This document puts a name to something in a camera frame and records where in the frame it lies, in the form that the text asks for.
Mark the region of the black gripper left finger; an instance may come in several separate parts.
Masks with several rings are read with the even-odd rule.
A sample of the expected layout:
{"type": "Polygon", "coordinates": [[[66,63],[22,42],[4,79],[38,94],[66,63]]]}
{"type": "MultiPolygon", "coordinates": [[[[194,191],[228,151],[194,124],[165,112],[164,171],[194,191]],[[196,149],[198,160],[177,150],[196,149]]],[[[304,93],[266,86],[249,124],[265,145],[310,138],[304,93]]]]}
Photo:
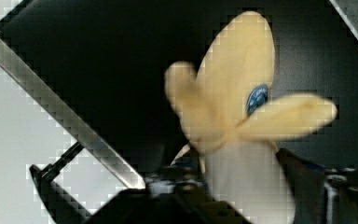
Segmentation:
{"type": "Polygon", "coordinates": [[[122,190],[83,224],[251,224],[211,195],[194,149],[145,181],[144,189],[122,190]]]}

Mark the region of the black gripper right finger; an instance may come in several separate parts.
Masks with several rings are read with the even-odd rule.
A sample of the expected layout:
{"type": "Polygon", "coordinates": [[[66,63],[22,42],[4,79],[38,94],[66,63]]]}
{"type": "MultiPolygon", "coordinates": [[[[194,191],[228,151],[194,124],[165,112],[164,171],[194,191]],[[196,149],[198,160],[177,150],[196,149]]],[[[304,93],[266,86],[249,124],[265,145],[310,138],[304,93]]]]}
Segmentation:
{"type": "Polygon", "coordinates": [[[296,201],[293,224],[358,224],[358,170],[332,168],[276,153],[296,201]]]}

